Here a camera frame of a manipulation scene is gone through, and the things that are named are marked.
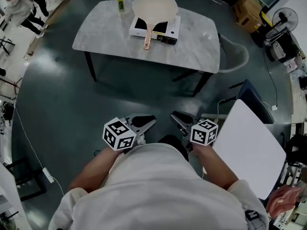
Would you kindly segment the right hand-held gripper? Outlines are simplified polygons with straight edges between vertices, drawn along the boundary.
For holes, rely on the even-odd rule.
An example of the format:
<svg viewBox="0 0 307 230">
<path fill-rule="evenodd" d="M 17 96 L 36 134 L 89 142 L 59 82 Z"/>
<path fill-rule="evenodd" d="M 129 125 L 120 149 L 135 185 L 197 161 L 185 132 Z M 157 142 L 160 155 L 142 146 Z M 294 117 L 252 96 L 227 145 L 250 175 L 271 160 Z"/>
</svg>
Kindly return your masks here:
<svg viewBox="0 0 307 230">
<path fill-rule="evenodd" d="M 183 133 L 182 145 L 187 150 L 192 150 L 193 144 L 207 146 L 216 140 L 218 125 L 210 119 L 197 118 L 179 111 L 173 111 L 170 117 Z"/>
</svg>

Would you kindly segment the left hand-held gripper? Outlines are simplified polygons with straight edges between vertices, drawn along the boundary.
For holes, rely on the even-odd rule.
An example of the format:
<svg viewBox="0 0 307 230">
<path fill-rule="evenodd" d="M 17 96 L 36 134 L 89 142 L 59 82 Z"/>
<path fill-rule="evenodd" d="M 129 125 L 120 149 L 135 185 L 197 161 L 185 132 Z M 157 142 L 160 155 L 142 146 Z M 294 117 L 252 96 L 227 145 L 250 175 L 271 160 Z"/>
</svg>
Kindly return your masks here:
<svg viewBox="0 0 307 230">
<path fill-rule="evenodd" d="M 145 133 L 156 123 L 154 115 L 130 114 L 104 124 L 102 139 L 112 150 L 130 150 L 145 144 Z"/>
</svg>

